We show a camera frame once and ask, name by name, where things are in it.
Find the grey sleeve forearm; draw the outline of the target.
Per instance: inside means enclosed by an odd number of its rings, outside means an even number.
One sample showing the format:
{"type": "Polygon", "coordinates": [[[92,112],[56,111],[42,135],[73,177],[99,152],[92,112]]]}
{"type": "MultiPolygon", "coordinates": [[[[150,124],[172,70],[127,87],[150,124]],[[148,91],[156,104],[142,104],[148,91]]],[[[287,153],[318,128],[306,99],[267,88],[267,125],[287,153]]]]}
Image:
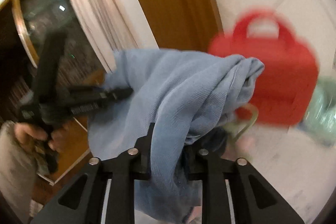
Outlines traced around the grey sleeve forearm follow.
{"type": "Polygon", "coordinates": [[[14,136],[14,122],[1,127],[1,223],[27,223],[36,180],[35,158],[14,136]]]}

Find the person's left hand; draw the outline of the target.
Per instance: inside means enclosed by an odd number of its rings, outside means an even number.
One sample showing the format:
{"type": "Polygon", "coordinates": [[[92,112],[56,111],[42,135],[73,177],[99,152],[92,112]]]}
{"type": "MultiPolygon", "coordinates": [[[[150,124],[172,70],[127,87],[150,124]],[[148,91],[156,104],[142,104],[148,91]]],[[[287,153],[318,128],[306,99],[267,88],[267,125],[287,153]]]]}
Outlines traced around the person's left hand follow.
{"type": "Polygon", "coordinates": [[[51,139],[48,134],[40,127],[28,123],[16,123],[14,125],[14,136],[19,145],[26,151],[31,153],[35,147],[35,141],[47,141],[48,146],[53,151],[60,152],[66,145],[66,135],[68,131],[61,127],[51,133],[51,139]]]}

